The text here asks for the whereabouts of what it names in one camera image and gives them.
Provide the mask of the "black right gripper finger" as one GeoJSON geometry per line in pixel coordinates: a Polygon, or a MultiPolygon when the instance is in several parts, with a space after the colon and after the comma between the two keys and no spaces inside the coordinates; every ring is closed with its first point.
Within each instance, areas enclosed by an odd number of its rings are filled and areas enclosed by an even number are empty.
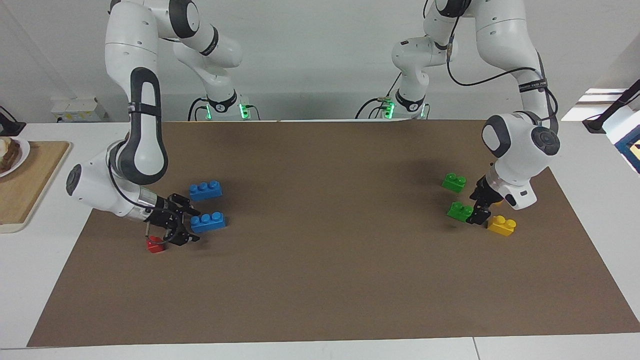
{"type": "Polygon", "coordinates": [[[192,217],[201,216],[201,212],[192,206],[191,200],[182,194],[170,194],[169,202],[173,203],[181,214],[188,214],[192,217]]]}
{"type": "Polygon", "coordinates": [[[171,223],[167,226],[167,243],[183,246],[190,242],[198,242],[199,235],[190,233],[183,224],[171,223]]]}

